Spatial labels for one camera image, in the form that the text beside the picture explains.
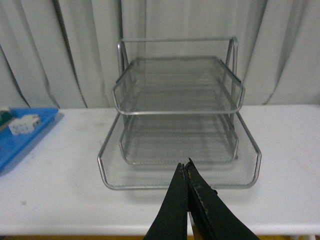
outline wire tray frame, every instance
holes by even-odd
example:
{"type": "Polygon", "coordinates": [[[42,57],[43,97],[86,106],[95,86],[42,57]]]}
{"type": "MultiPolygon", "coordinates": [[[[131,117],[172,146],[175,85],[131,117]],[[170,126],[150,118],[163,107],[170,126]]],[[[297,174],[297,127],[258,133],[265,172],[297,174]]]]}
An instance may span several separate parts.
{"type": "MultiPolygon", "coordinates": [[[[174,162],[163,162],[163,159],[169,158],[171,153],[175,154],[175,152],[167,151],[166,155],[158,156],[157,164],[128,163],[125,161],[120,147],[126,121],[128,118],[118,113],[98,154],[97,160],[101,177],[108,188],[167,188],[176,169],[176,163],[187,163],[192,151],[201,152],[184,145],[184,151],[181,151],[184,154],[177,157],[174,162]]],[[[216,158],[202,161],[197,154],[192,156],[192,160],[202,177],[215,189],[249,188],[256,182],[259,175],[261,152],[238,112],[234,114],[233,121],[234,132],[238,138],[236,157],[231,159],[230,155],[226,155],[226,161],[217,161],[216,158]]],[[[174,144],[171,147],[175,149],[179,147],[179,144],[174,144]]]]}
{"type": "Polygon", "coordinates": [[[245,88],[216,57],[137,58],[112,94],[123,115],[231,114],[245,88]]]}

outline orange floor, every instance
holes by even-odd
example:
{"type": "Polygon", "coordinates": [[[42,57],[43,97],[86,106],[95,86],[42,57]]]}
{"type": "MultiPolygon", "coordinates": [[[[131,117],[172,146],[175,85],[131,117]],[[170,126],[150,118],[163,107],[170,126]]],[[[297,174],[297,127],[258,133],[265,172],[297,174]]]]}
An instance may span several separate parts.
{"type": "MultiPolygon", "coordinates": [[[[142,240],[143,236],[6,236],[3,240],[142,240]]],[[[289,236],[259,236],[261,240],[292,240],[289,236]]]]}

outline green object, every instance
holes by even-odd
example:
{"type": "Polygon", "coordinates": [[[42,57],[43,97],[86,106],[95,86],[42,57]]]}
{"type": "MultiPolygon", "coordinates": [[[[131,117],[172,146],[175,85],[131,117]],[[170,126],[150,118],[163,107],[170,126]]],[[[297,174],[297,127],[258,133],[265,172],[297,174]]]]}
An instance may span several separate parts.
{"type": "Polygon", "coordinates": [[[0,111],[0,131],[4,130],[13,119],[14,116],[10,112],[0,111]]]}

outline stacked letter tray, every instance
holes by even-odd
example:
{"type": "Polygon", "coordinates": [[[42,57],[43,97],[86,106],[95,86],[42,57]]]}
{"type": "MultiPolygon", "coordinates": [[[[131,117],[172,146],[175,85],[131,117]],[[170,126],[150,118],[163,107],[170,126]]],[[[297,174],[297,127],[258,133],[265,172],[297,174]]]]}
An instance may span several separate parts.
{"type": "Polygon", "coordinates": [[[256,182],[261,152],[239,114],[245,89],[222,60],[137,57],[125,65],[112,92],[118,114],[98,155],[107,187],[166,188],[188,158],[216,189],[256,182]]]}

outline silver metal rod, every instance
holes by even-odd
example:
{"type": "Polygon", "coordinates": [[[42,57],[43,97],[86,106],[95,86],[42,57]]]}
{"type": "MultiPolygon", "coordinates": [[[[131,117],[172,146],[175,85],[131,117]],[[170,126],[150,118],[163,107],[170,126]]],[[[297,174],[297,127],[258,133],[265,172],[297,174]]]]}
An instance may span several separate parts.
{"type": "Polygon", "coordinates": [[[234,36],[232,38],[232,41],[233,41],[232,72],[236,76],[237,75],[237,61],[238,61],[238,40],[234,36]]]}
{"type": "Polygon", "coordinates": [[[117,53],[118,53],[118,68],[119,68],[119,76],[121,76],[121,74],[124,71],[124,65],[122,62],[122,44],[121,44],[121,40],[118,41],[117,43],[117,53]]]}
{"type": "Polygon", "coordinates": [[[226,41],[233,39],[229,37],[211,37],[211,38],[123,38],[123,42],[199,42],[199,41],[226,41]]]}

